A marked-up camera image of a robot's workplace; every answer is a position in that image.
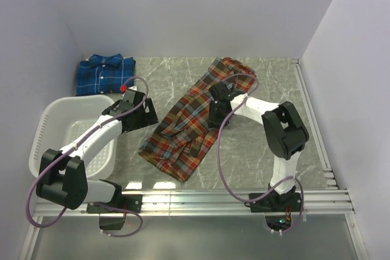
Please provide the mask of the red brown plaid shirt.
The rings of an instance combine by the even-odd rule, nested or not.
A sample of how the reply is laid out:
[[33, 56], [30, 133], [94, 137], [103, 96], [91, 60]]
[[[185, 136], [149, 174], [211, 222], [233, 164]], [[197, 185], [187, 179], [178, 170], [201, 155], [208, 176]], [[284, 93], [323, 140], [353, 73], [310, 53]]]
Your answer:
[[232, 58], [216, 58], [207, 72], [174, 104], [138, 154], [172, 178], [185, 182], [216, 141], [208, 127], [211, 86], [223, 81], [228, 89], [248, 92], [256, 75]]

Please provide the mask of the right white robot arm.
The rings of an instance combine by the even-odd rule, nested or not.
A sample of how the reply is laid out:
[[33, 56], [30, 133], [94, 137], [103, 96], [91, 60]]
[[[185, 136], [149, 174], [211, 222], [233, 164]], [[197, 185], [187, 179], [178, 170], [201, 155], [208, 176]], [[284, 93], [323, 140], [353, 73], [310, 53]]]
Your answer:
[[244, 199], [236, 195], [224, 182], [227, 192], [253, 211], [303, 211], [304, 193], [296, 191], [302, 187], [296, 178], [296, 167], [310, 136], [294, 104], [266, 102], [250, 97], [242, 91], [230, 90], [222, 82], [213, 85], [210, 94], [213, 100], [210, 103], [208, 124], [218, 129], [217, 144], [221, 143], [222, 131], [229, 119], [237, 114], [263, 126], [268, 147], [274, 155], [273, 174], [265, 193], [251, 193]]

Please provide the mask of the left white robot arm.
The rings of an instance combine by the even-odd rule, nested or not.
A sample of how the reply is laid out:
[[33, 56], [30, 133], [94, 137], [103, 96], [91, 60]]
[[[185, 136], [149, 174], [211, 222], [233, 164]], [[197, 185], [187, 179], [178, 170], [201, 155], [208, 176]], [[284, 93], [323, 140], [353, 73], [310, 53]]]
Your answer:
[[71, 210], [83, 203], [95, 203], [110, 213], [119, 211], [123, 203], [120, 185], [103, 179], [88, 180], [87, 164], [119, 135], [157, 122], [152, 99], [141, 91], [127, 89], [123, 98], [106, 108], [82, 136], [60, 150], [45, 151], [36, 195]]

